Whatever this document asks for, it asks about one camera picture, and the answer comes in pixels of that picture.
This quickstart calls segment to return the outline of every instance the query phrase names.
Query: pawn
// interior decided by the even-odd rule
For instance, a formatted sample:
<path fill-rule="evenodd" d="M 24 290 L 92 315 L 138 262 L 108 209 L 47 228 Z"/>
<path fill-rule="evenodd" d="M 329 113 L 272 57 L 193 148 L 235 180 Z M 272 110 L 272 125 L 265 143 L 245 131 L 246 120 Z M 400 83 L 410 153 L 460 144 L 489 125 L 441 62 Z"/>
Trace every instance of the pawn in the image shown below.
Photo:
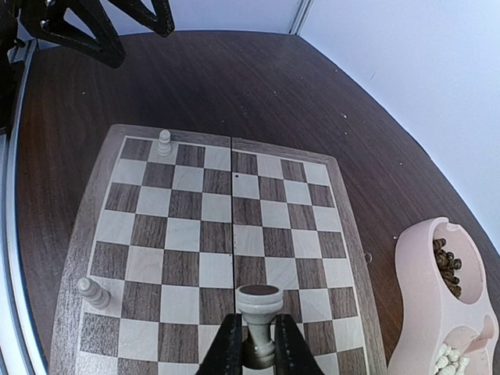
<path fill-rule="evenodd" d="M 96 309 L 105 309 L 109 305 L 109 300 L 111 298 L 109 292 L 92 279 L 87 277 L 79 279 L 77 282 L 77 290 L 84 300 Z"/>

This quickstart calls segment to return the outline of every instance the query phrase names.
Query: chess piece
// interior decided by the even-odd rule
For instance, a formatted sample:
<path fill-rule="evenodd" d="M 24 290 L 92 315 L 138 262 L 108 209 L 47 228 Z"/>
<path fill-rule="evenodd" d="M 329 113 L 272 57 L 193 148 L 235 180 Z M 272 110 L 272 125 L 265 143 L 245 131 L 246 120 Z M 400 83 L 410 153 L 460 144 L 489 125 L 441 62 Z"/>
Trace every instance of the chess piece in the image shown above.
<path fill-rule="evenodd" d="M 262 370 L 274 364 L 270 324 L 283 307 L 283 291 L 272 285 L 245 285 L 236 290 L 237 308 L 248 324 L 243 365 Z"/>
<path fill-rule="evenodd" d="M 170 132 L 164 129 L 159 132 L 158 147 L 156 148 L 158 155 L 167 157 L 172 153 L 172 145 L 170 144 Z"/>
<path fill-rule="evenodd" d="M 109 292 L 103 289 L 92 279 L 82 277 L 77 283 L 78 293 L 87 301 L 92 307 L 96 309 L 105 309 L 109 305 L 110 295 Z"/>

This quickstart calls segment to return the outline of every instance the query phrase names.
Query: dark wood surface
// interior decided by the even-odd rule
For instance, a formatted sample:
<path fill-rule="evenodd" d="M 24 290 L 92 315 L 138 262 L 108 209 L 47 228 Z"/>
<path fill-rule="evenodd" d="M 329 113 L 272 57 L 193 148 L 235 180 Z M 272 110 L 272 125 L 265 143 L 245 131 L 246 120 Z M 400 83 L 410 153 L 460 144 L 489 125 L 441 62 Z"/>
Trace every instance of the dark wood surface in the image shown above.
<path fill-rule="evenodd" d="M 306 42 L 275 34 L 183 32 L 167 39 L 124 37 L 123 45 L 128 57 L 118 70 L 54 48 L 37 53 L 30 71 L 18 225 L 30 305 L 47 356 L 73 222 L 114 123 L 223 134 L 334 156 L 363 247 L 373 256 L 369 270 L 387 358 L 402 326 L 394 236 L 421 220 L 447 216 L 469 231 L 500 313 L 500 258 L 463 200 L 394 119 Z"/>

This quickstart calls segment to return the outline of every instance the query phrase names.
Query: chessboard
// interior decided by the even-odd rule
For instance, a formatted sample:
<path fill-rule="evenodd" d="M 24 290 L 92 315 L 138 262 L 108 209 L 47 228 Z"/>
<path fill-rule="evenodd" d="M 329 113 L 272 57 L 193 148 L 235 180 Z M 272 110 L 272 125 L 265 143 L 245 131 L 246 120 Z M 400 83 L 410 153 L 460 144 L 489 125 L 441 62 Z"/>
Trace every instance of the chessboard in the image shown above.
<path fill-rule="evenodd" d="M 50 373 L 194 374 L 245 284 L 284 291 L 282 312 L 325 374 L 386 373 L 335 159 L 178 130 L 161 156 L 160 131 L 114 125 L 104 141 L 62 275 Z M 111 294 L 105 309 L 82 301 L 81 277 Z M 243 369 L 254 373 L 273 369 Z"/>

